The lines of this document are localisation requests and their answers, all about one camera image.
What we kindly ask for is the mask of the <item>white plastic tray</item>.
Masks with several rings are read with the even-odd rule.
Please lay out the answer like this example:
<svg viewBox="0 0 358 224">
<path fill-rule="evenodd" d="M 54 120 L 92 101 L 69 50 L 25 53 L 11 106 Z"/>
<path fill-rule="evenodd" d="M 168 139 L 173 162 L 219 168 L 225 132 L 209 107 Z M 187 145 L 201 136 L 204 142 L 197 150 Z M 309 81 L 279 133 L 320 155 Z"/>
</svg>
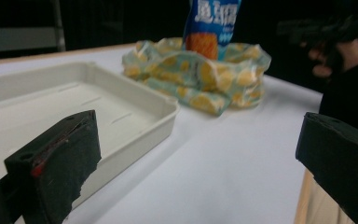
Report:
<svg viewBox="0 0 358 224">
<path fill-rule="evenodd" d="M 58 121 L 96 114 L 101 160 L 73 203 L 81 205 L 167 138 L 176 99 L 96 63 L 64 63 L 0 74 L 0 177 L 4 160 Z"/>
</svg>

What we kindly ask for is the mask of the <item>blue orange snack packet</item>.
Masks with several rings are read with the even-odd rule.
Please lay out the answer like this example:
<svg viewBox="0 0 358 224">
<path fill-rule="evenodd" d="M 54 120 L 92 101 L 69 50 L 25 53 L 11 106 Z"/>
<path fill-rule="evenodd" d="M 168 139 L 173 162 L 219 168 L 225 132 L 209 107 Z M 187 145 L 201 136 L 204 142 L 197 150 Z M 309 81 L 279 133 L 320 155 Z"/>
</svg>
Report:
<svg viewBox="0 0 358 224">
<path fill-rule="evenodd" d="M 190 0 L 183 49 L 222 60 L 234 33 L 241 0 Z"/>
</svg>

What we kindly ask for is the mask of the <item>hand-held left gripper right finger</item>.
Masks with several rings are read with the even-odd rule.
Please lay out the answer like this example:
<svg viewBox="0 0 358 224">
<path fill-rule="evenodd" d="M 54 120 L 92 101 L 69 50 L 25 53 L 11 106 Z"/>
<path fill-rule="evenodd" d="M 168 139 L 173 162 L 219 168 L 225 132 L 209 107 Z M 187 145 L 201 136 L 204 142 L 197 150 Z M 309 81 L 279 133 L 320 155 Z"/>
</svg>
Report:
<svg viewBox="0 0 358 224">
<path fill-rule="evenodd" d="M 306 113 L 296 159 L 358 224 L 358 130 L 338 119 Z"/>
</svg>

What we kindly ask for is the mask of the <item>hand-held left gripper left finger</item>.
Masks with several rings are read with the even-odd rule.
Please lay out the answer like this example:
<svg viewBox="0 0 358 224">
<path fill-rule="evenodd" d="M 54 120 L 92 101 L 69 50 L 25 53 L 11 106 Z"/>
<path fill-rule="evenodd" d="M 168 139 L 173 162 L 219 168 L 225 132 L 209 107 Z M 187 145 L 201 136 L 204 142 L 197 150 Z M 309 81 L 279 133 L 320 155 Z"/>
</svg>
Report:
<svg viewBox="0 0 358 224">
<path fill-rule="evenodd" d="M 54 124 L 5 159 L 10 220 L 62 224 L 100 159 L 95 111 Z"/>
</svg>

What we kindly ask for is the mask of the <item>clear yellow-print snack packets bag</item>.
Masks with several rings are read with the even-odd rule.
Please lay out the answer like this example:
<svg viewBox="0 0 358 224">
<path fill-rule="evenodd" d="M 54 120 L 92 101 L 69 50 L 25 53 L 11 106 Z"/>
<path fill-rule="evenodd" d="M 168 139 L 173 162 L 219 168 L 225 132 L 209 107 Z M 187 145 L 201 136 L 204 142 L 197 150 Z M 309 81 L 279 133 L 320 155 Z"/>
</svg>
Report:
<svg viewBox="0 0 358 224">
<path fill-rule="evenodd" d="M 270 62 L 260 46 L 244 43 L 230 44 L 221 61 L 207 59 L 185 50 L 178 37 L 139 41 L 122 57 L 125 76 L 216 116 L 257 106 Z"/>
</svg>

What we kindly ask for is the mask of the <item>grey metal stand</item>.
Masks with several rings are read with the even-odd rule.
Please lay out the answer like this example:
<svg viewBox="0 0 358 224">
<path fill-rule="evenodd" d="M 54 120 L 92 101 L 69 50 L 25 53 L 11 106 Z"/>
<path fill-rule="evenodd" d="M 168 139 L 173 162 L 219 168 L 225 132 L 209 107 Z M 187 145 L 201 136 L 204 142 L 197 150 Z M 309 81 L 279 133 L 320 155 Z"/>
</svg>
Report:
<svg viewBox="0 0 358 224">
<path fill-rule="evenodd" d="M 0 58 L 60 51 L 60 0 L 0 0 Z"/>
</svg>

